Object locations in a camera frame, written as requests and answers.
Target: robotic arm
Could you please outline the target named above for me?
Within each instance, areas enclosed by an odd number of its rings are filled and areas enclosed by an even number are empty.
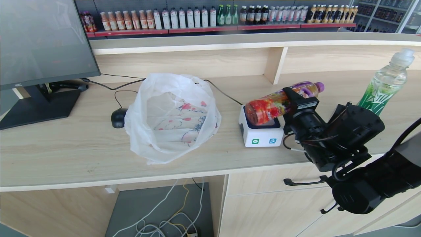
[[[315,112],[317,98],[305,99],[289,87],[283,90],[291,102],[291,111],[284,115],[284,133],[295,134],[306,157],[319,171],[332,172],[326,182],[341,208],[367,214],[386,198],[421,185],[421,133],[401,144],[421,124],[421,118],[405,130],[385,155],[355,169],[371,157],[364,144],[384,130],[381,119],[367,109],[347,103],[338,105],[326,123]]]

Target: drawer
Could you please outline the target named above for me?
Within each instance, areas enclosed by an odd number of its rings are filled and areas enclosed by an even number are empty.
[[[294,189],[308,189],[328,186],[326,182],[302,186],[288,186],[284,179],[289,178],[295,183],[320,181],[319,176],[330,176],[330,172],[320,172],[312,163],[297,164],[296,167],[253,171],[230,174],[228,177],[227,196],[240,194],[255,194]]]

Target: red shelf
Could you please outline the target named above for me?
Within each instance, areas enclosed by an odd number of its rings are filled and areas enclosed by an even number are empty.
[[[95,37],[117,36],[117,35],[148,35],[148,34],[168,34],[168,30],[116,30],[116,31],[98,31]]]
[[[211,32],[211,31],[230,31],[237,30],[237,26],[217,26],[217,27],[201,27],[201,28],[185,28],[185,29],[169,29],[169,33],[190,33],[190,32]]]
[[[300,24],[285,25],[239,25],[238,30],[267,30],[267,29],[293,29],[300,28]]]
[[[355,27],[356,23],[312,23],[301,24],[301,28],[324,28],[324,27]]]

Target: computer mouse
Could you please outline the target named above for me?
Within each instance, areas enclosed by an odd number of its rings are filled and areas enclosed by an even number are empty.
[[[121,108],[115,110],[111,114],[111,124],[114,128],[124,127],[124,116],[126,116],[127,109]]]

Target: computer monitor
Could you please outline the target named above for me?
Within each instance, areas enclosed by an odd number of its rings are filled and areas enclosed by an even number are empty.
[[[47,94],[40,84],[99,76],[74,0],[0,1],[0,90],[24,87],[0,130],[68,117],[79,90]]]

